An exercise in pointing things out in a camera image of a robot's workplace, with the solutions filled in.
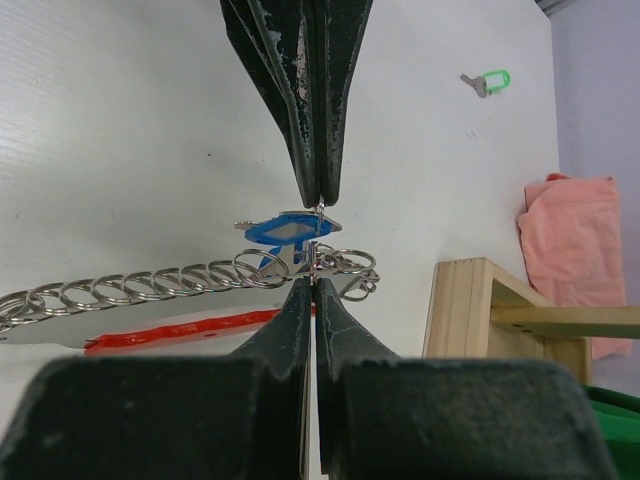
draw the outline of white wall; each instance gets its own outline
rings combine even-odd
[[[628,301],[640,305],[640,2],[578,0],[551,25],[560,165],[618,181]],[[631,359],[597,362],[595,380],[640,395],[640,342]]]

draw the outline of green key tag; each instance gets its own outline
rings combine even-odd
[[[496,70],[482,76],[487,81],[487,92],[489,93],[507,88],[511,84],[511,75],[506,70]]]

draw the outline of red strip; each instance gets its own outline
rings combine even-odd
[[[267,323],[278,313],[280,310],[264,310],[230,317],[207,318],[181,325],[167,325],[140,332],[100,335],[85,345],[84,354],[92,356],[120,353],[125,348],[148,348],[153,346],[151,344],[157,343],[162,343],[163,346],[175,345],[225,333],[230,334],[232,329],[243,327],[246,331],[246,327]]]

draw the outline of chain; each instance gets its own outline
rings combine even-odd
[[[251,256],[261,258],[263,263],[266,261],[266,267],[256,268],[247,261],[240,260]],[[362,258],[367,264],[348,257]],[[328,245],[312,243],[309,252],[298,252],[295,260],[300,265],[296,267],[297,273],[291,272],[285,261],[270,252],[246,249],[233,260],[214,260],[206,264],[163,268],[155,272],[49,283],[0,298],[0,333],[53,317],[150,301],[195,297],[235,288],[278,288],[295,278],[312,276],[315,279],[319,274],[354,275],[354,280],[340,292],[340,296],[345,300],[359,302],[375,292],[376,283],[380,280],[374,270],[375,258],[360,250],[335,250]],[[354,290],[363,293],[360,296],[348,295]]]

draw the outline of folded cloth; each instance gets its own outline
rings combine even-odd
[[[525,187],[525,197],[518,226],[533,287],[560,306],[626,305],[615,181],[552,174]],[[592,342],[594,359],[630,352],[631,340]]]

